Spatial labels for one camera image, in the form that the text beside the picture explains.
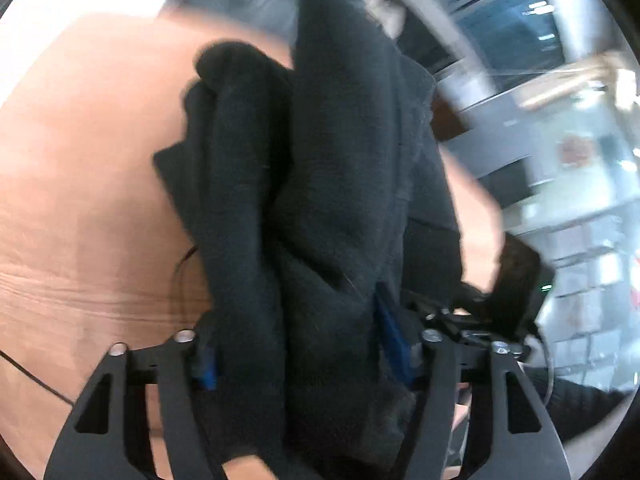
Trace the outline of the person right forearm black sleeve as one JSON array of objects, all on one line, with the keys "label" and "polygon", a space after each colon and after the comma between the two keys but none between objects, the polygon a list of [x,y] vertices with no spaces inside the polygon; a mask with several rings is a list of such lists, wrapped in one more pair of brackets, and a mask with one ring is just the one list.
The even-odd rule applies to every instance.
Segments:
[{"label": "person right forearm black sleeve", "polygon": [[558,436],[566,448],[611,437],[631,401],[629,391],[602,390],[555,378],[549,392],[549,372],[526,366],[523,372],[547,407]]}]

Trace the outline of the person right hand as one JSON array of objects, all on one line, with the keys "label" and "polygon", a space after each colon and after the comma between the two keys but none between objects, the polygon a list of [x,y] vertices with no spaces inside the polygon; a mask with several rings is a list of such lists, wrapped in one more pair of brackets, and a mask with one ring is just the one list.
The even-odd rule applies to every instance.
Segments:
[{"label": "person right hand", "polygon": [[462,422],[465,422],[470,414],[472,388],[468,382],[459,382],[454,404],[454,419],[451,430],[456,430]]}]

